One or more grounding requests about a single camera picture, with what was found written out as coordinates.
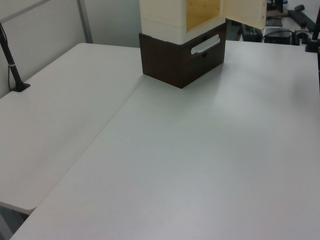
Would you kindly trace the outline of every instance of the table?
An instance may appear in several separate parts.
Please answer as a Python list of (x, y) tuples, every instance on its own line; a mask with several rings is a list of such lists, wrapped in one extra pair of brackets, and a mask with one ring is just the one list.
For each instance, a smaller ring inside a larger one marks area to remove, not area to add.
[(82, 43), (0, 100), (0, 206), (42, 202), (141, 83), (139, 54)]
[(146, 77), (12, 240), (317, 240), (319, 103), (302, 46), (227, 41), (184, 89)]

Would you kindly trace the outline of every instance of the cabinet door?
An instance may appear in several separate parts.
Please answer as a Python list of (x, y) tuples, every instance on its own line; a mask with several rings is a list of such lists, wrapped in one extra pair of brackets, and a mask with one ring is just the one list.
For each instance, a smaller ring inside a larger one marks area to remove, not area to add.
[(221, 15), (257, 29), (266, 26), (267, 0), (221, 0)]

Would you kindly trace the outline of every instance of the white drawer handle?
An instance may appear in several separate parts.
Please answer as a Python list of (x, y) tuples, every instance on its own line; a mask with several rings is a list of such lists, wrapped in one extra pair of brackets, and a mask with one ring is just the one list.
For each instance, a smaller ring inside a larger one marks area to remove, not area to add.
[(209, 38), (208, 40), (205, 40), (204, 42), (200, 43), (199, 45), (194, 46), (191, 49), (191, 54), (202, 53), (203, 51), (213, 47), (218, 43), (220, 43), (220, 38), (219, 38), (219, 35), (217, 34)]

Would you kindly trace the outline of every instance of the dark brown drawer unit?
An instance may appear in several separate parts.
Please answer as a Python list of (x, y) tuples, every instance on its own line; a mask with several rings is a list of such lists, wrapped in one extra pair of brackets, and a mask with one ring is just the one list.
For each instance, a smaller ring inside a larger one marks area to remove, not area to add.
[[(225, 59), (226, 23), (178, 45), (139, 34), (142, 69), (145, 75), (180, 89), (198, 79)], [(220, 42), (201, 53), (191, 49), (219, 35)]]

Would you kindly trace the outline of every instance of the microphone stand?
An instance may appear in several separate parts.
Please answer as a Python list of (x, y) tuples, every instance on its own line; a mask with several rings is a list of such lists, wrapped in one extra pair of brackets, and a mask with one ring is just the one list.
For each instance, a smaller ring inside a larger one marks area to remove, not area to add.
[(319, 30), (320, 30), (320, 7), (319, 7), (318, 16), (315, 21), (315, 27), (314, 27), (311, 41), (309, 41), (308, 44), (305, 46), (306, 52), (319, 53), (319, 43), (318, 43)]
[(7, 37), (5, 35), (5, 32), (3, 30), (3, 27), (1, 25), (0, 22), (0, 44), (2, 47), (2, 50), (4, 52), (5, 58), (8, 62), (8, 66), (12, 72), (13, 78), (15, 80), (15, 87), (12, 89), (12, 91), (14, 92), (22, 92), (23, 90), (27, 89), (28, 87), (30, 87), (30, 84), (24, 83), (19, 75), (17, 66), (15, 64), (15, 61), (11, 55), (9, 46), (8, 46), (8, 41), (7, 41)]

